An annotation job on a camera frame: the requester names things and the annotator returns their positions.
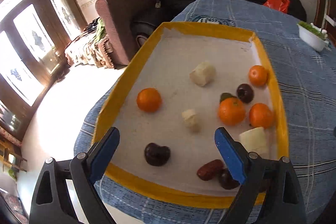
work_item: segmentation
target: green plant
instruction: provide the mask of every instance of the green plant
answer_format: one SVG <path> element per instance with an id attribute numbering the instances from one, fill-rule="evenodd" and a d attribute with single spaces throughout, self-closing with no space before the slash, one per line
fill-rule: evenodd
<path id="1" fill-rule="evenodd" d="M 324 34 L 316 30 L 312 25 L 306 22 L 303 22 L 303 21 L 300 21 L 298 24 L 302 26 L 303 28 L 307 29 L 308 31 L 310 31 L 311 33 L 315 34 L 317 37 L 321 38 L 322 40 L 325 40 Z"/>
<path id="2" fill-rule="evenodd" d="M 12 178 L 14 178 L 14 179 L 16 180 L 16 174 L 15 174 L 14 170 L 9 169 L 9 170 L 8 170 L 8 174 L 9 174 Z"/>

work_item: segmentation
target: red plastic bag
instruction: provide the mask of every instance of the red plastic bag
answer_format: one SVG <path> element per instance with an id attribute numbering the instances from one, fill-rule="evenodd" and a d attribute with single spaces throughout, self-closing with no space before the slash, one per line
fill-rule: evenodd
<path id="1" fill-rule="evenodd" d="M 289 0 L 267 0 L 264 6 L 287 13 L 290 1 Z"/>

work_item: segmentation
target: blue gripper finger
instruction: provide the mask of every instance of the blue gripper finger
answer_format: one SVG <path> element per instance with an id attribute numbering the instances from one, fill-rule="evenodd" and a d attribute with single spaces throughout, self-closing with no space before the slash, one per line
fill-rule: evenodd
<path id="1" fill-rule="evenodd" d="M 215 131 L 215 144 L 232 178 L 239 181 L 240 185 L 243 185 L 246 180 L 244 162 L 239 156 L 238 151 L 235 150 L 235 146 L 243 146 L 235 142 L 224 127 L 218 128 Z"/>
<path id="2" fill-rule="evenodd" d="M 91 169 L 89 181 L 92 184 L 103 177 L 105 170 L 119 145 L 119 141 L 119 130 L 115 127 L 111 127 L 97 144 L 91 155 L 89 155 Z"/>

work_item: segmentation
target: white bowl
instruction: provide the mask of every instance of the white bowl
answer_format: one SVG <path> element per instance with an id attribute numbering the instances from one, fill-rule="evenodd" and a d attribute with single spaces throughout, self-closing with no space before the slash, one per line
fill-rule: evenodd
<path id="1" fill-rule="evenodd" d="M 320 52 L 327 45 L 321 38 L 308 31 L 307 29 L 299 26 L 299 37 L 305 41 L 309 46 L 313 47 L 316 51 Z"/>

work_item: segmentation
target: red date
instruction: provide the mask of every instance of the red date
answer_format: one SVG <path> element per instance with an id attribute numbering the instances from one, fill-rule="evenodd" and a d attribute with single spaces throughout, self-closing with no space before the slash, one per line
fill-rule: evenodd
<path id="1" fill-rule="evenodd" d="M 213 179 L 222 169 L 224 164 L 221 160 L 213 160 L 204 164 L 199 170 L 197 170 L 197 176 L 201 180 L 211 180 Z"/>

